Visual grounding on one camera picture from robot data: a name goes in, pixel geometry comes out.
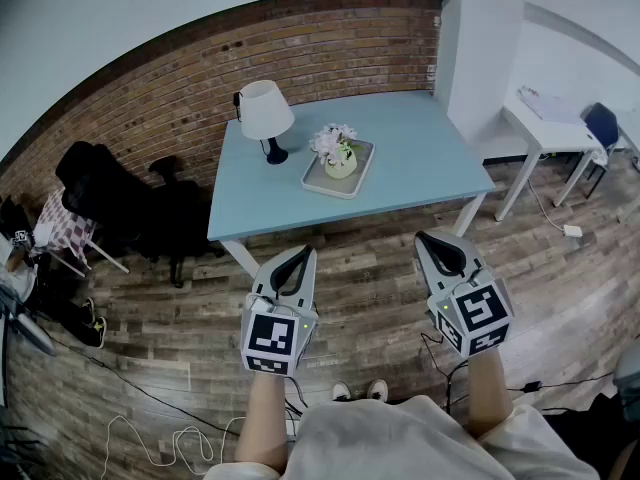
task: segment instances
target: white flowers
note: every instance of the white flowers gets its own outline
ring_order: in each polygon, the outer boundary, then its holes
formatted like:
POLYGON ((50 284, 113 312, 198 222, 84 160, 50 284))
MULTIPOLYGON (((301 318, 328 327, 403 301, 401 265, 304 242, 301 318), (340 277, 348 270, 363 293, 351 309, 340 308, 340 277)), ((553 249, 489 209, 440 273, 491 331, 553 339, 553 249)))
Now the white flowers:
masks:
POLYGON ((309 141, 309 145, 312 151, 318 153, 321 164, 324 165, 327 161, 329 165, 340 169, 347 155, 351 153, 351 141, 355 140, 357 135, 356 131, 346 124, 338 126, 330 123, 321 132, 314 135, 314 138, 309 141))

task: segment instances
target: blue chair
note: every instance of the blue chair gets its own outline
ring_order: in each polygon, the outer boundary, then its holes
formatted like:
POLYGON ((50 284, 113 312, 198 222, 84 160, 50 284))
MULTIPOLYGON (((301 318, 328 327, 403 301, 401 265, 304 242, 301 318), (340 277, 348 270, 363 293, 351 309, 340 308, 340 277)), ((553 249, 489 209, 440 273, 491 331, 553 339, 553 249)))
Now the blue chair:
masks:
MULTIPOLYGON (((602 103, 596 103, 587 112, 587 115, 584 118, 584 122, 586 123, 587 128, 589 128, 589 131, 594 135, 596 139, 598 139, 598 142, 602 144, 602 147, 607 152, 607 155, 611 156, 611 153, 613 153, 619 137, 618 120, 616 119, 616 115, 602 103)), ((608 170, 606 166, 603 167, 601 165, 595 164, 587 180, 591 179, 593 174, 596 172, 596 169, 598 168, 602 170, 602 173, 587 194, 587 199, 591 197, 591 194, 593 194, 593 191, 602 181, 602 178, 608 170)))

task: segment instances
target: black cable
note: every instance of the black cable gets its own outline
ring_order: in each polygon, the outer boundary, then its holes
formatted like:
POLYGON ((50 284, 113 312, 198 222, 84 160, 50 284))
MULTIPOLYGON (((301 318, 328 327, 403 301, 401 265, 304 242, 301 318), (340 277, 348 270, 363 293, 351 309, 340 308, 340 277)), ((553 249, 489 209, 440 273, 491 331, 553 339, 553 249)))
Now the black cable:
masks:
POLYGON ((603 375, 600 375, 599 377, 590 377, 588 379, 576 380, 576 381, 571 381, 571 382, 563 382, 562 384, 543 384, 542 386, 540 386, 540 389, 544 389, 544 388, 559 388, 561 386, 575 386, 576 384, 582 384, 583 382, 592 382, 592 381, 604 379, 605 377, 608 377, 609 375, 613 375, 613 374, 614 374, 614 372, 611 371, 611 372, 605 373, 603 375))
POLYGON ((289 408, 291 410, 291 412, 293 412, 293 414, 295 414, 298 417, 302 416, 302 411, 300 411, 300 409, 298 409, 291 402, 289 402, 289 400, 287 400, 286 397, 284 399, 284 403, 287 406, 287 408, 289 408))
POLYGON ((298 381, 293 377, 286 377, 286 378, 289 379, 291 382, 293 382, 293 385, 296 387, 296 390, 298 391, 298 398, 300 398, 300 402, 302 402, 302 405, 304 405, 308 409, 309 406, 307 405, 307 402, 304 401, 304 397, 302 396, 302 390, 300 389, 300 384, 298 384, 298 381))
MULTIPOLYGON (((198 416, 195 416, 194 414, 191 414, 190 412, 185 411, 184 409, 180 409, 180 407, 176 407, 175 405, 171 405, 168 402, 165 402, 164 400, 160 400, 159 398, 150 395, 149 393, 147 393, 144 389, 142 389, 140 386, 137 386, 136 384, 134 384, 133 382, 131 382, 130 380, 125 379, 122 375, 120 375, 116 370, 114 370, 113 368, 111 368, 110 366, 106 365, 105 363, 103 363, 102 361, 100 361, 99 359, 96 359, 95 357, 91 357, 88 356, 86 354, 83 354, 82 352, 80 352, 79 350, 77 350, 75 347, 71 347, 69 345, 66 345, 60 341, 58 341, 57 339, 55 339, 53 336, 50 336, 51 339, 53 341, 55 341, 58 345, 62 345, 63 347, 68 348, 69 350, 75 352, 78 355, 81 355, 82 357, 84 357, 85 359, 88 359, 89 361, 91 361, 92 363, 94 363, 95 365, 101 367, 101 368, 105 368, 107 370, 109 370, 110 372, 114 373, 120 380, 122 380, 123 382, 129 384, 132 388, 137 389, 138 391, 140 391, 141 393, 147 395, 149 398, 155 400, 156 402, 160 402, 161 404, 166 405, 167 407, 171 407, 172 409, 175 409, 176 411, 181 412, 182 414, 185 414, 186 416, 189 416, 190 418, 193 418, 194 420, 199 421, 200 423, 204 423, 205 425, 209 425, 212 428, 215 428, 216 430, 219 430, 220 432, 225 432, 225 429, 218 427, 217 425, 214 425, 213 423, 209 423, 206 420, 203 420, 202 418, 199 418, 198 416)), ((236 436, 236 437, 240 437, 240 434, 237 434, 236 432, 233 432, 231 430, 227 430, 226 431, 227 434, 231 434, 232 436, 236 436)))
POLYGON ((289 419, 291 420, 291 429, 293 430, 293 437, 298 437, 296 436, 296 423, 295 423, 295 420, 293 419, 293 416, 291 415, 291 410, 285 408, 285 411, 287 411, 287 414, 289 415, 289 419))
POLYGON ((233 106, 236 107, 236 117, 238 121, 242 122, 242 119, 240 119, 240 96, 244 95, 241 92, 233 93, 233 106))
POLYGON ((431 341, 432 343, 436 343, 438 345, 440 345, 443 340, 444 337, 441 337, 440 340, 436 340, 434 338, 432 338, 431 336, 429 336, 428 334, 425 334, 423 332, 420 333, 420 336, 422 337, 422 341, 424 341, 425 346, 427 347, 427 351, 429 352, 429 355, 431 356, 431 361, 433 362, 433 366, 435 367, 436 371, 438 373, 440 373, 440 375, 442 375, 446 380, 447 380, 447 389, 446 389, 446 404, 445 404, 445 409, 447 411, 447 414, 451 414, 451 381, 453 379, 453 374, 456 373, 459 369, 464 368, 466 366, 468 366, 468 363, 466 361, 466 359, 464 361, 462 361, 461 363, 459 363, 458 365, 456 365, 456 367, 451 370, 450 373, 444 373, 440 367, 438 366, 438 363, 436 363, 436 358, 433 356, 433 352, 431 352, 431 347, 429 347, 429 343, 427 342, 427 339, 429 341, 431 341))
POLYGON ((545 411, 569 411, 576 412, 575 409, 569 409, 568 407, 547 407, 546 409, 540 409, 540 412, 545 411))
POLYGON ((451 402, 451 405, 456 405, 458 402, 462 402, 465 398, 469 398, 469 395, 462 395, 459 398, 456 398, 453 402, 451 402))
MULTIPOLYGON (((453 402, 451 402, 451 381, 453 378, 453 374, 459 370, 460 368, 463 368, 465 366, 468 366, 467 361, 463 361, 460 364, 458 364, 453 370, 451 370, 451 373, 446 374, 444 373, 439 367, 438 364, 436 363, 435 357, 433 356, 433 353, 431 352, 431 348, 429 347, 429 344, 427 343, 427 340, 431 341, 432 343, 436 343, 436 344, 441 344, 444 340, 444 337, 441 337, 440 340, 436 340, 434 338, 432 338, 431 336, 429 336, 428 334, 425 334, 423 332, 420 333, 420 336, 422 337, 422 340, 424 341, 425 346, 427 347, 427 351, 429 352, 429 355, 431 356, 431 361, 433 362, 433 365, 435 366, 435 369, 438 371, 438 373, 440 373, 441 375, 443 375, 446 379, 447 379, 447 390, 446 390, 446 404, 445 404, 445 408, 447 411, 447 414, 450 414, 450 409, 452 405, 457 404, 458 402, 461 402, 462 400, 464 400, 465 398, 467 398, 469 395, 464 395, 461 396, 459 398, 457 398, 456 400, 454 400, 453 402)), ((587 379, 581 379, 581 380, 574 380, 574 381, 569 381, 569 382, 563 382, 560 384, 542 384, 540 381, 535 381, 535 382, 529 382, 527 384, 525 384, 522 388, 507 388, 507 391, 517 391, 517 392, 522 392, 522 393, 535 393, 537 391, 540 391, 541 389, 547 389, 547 388, 559 388, 562 386, 575 386, 578 384, 582 384, 584 382, 594 382, 597 380, 601 380, 604 379, 605 377, 608 377, 609 375, 613 375, 613 371, 611 372, 607 372, 604 373, 602 375, 599 375, 598 377, 589 377, 587 379)), ((622 408, 624 409, 625 407, 640 401, 640 396, 634 400, 631 400, 630 402, 628 402, 627 404, 623 405, 622 408)), ((572 410, 572 409, 568 409, 568 408, 550 408, 550 409, 564 409, 564 410, 572 410)))

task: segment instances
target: red brick wall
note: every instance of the red brick wall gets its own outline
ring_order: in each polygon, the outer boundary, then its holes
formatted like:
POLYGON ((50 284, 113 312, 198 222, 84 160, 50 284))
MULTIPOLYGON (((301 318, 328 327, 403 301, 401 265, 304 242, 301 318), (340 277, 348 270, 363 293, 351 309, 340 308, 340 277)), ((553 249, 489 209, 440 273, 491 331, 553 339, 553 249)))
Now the red brick wall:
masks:
POLYGON ((106 144, 151 183, 149 164, 181 159, 210 192, 232 94, 272 79, 290 105, 432 89, 441 0, 265 0, 185 25, 125 54, 73 89, 0 166, 0 195, 42 204, 77 140, 106 144))

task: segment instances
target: white shoe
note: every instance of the white shoe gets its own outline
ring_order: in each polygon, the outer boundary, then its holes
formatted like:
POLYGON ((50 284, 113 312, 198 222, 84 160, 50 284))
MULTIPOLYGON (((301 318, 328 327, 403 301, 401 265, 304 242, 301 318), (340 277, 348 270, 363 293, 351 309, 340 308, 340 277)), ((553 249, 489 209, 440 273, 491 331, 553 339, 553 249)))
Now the white shoe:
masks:
POLYGON ((331 400, 334 402, 346 402, 351 400, 351 391, 344 382, 336 382, 331 393, 331 400))
POLYGON ((387 383, 382 379, 374 380, 371 383, 371 386, 369 386, 369 390, 367 391, 367 398, 386 402, 389 398, 389 388, 387 386, 387 383))

